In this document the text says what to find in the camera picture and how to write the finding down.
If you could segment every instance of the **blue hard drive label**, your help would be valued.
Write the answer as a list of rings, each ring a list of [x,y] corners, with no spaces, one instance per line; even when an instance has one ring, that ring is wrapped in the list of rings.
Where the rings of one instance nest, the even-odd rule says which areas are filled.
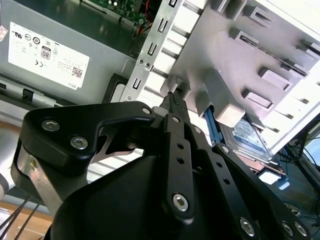
[[[234,130],[232,131],[232,134],[234,136],[234,139],[239,143],[242,143],[261,153],[266,153],[259,136],[249,122],[241,119],[233,129]]]

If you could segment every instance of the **barcode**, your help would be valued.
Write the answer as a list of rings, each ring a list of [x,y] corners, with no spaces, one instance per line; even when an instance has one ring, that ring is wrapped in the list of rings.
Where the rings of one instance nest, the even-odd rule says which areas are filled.
[[[76,78],[80,79],[81,76],[82,76],[82,70],[76,68],[76,67],[73,67],[72,69],[72,76],[75,76]]]

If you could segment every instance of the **motherboard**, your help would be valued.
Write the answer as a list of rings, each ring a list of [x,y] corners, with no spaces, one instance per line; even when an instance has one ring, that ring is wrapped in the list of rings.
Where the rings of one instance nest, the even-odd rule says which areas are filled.
[[[135,24],[142,25],[147,17],[140,11],[143,0],[90,0],[91,2],[106,8]]]

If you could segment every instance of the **white label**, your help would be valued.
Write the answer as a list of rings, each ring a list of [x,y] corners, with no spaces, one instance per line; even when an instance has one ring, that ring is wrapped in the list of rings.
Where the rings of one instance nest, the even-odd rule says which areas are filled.
[[[235,139],[251,148],[265,153],[264,146],[262,145],[257,133],[253,130],[249,122],[240,119],[232,131]]]
[[[89,57],[45,36],[10,23],[8,62],[76,90],[81,88]]]
[[[7,35],[7,33],[8,33],[8,30],[4,26],[0,25],[0,42],[2,42],[3,39],[5,39],[5,36]]]

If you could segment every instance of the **80 plus logo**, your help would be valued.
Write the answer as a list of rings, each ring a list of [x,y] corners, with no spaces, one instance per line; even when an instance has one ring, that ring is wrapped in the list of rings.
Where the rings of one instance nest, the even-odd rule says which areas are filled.
[[[46,47],[46,46],[42,46],[41,49],[41,57],[43,57],[44,59],[50,59],[50,55],[51,55],[51,49]]]

